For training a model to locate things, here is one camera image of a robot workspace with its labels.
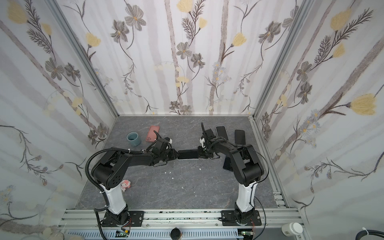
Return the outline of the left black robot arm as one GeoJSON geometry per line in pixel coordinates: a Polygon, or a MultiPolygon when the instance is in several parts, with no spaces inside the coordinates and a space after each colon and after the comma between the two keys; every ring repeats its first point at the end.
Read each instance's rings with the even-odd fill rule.
{"type": "Polygon", "coordinates": [[[156,140],[144,150],[109,148],[94,153],[87,160],[86,176],[100,190],[105,200],[102,209],[94,209],[99,228],[124,227],[132,221],[121,190],[121,182],[129,167],[155,167],[161,162],[167,163],[180,156],[172,148],[169,138],[161,138],[157,132],[155,134],[156,140]]]}

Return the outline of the black phone case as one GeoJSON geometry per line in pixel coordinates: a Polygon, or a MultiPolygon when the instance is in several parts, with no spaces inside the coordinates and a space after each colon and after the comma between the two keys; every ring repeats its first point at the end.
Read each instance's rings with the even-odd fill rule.
{"type": "Polygon", "coordinates": [[[246,134],[244,130],[235,130],[235,144],[236,145],[246,144],[246,134]]]}

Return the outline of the black phone blue edge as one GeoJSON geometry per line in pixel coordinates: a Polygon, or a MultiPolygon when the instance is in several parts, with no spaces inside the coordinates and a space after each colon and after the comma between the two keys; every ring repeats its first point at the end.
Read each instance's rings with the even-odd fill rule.
{"type": "Polygon", "coordinates": [[[225,158],[225,161],[224,161],[224,164],[223,164],[223,169],[226,170],[226,171],[230,171],[230,172],[233,171],[233,167],[232,167],[232,163],[231,163],[231,158],[230,157],[226,157],[225,158]]]}

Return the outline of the pink phone case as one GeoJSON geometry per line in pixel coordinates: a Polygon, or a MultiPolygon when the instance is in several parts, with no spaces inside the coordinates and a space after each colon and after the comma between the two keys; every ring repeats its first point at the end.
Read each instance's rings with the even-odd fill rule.
{"type": "Polygon", "coordinates": [[[157,139],[157,134],[159,133],[159,126],[150,126],[148,134],[146,136],[146,141],[153,143],[157,139]]]}

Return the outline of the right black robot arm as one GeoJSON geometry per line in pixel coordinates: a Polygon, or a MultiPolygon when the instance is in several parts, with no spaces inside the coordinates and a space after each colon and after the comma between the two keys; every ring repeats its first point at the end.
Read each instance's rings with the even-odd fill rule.
{"type": "Polygon", "coordinates": [[[233,144],[224,137],[215,136],[211,129],[205,129],[204,124],[201,124],[201,127],[199,158],[213,158],[214,154],[225,155],[230,160],[234,176],[239,183],[233,214],[230,217],[222,215],[222,222],[240,226],[252,223],[256,216],[256,188],[265,172],[257,151],[250,144],[233,144]]]}

